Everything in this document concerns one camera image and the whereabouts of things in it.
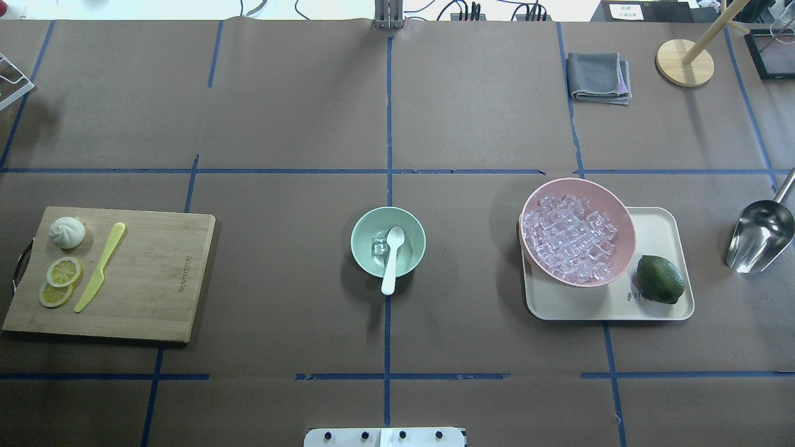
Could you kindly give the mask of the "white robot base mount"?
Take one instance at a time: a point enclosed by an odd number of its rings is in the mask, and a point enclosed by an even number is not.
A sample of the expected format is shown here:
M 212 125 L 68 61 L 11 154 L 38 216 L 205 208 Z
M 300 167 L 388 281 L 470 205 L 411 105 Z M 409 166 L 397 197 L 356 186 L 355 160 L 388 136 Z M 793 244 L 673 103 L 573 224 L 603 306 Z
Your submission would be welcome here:
M 354 427 L 307 431 L 304 446 L 467 446 L 457 427 Z

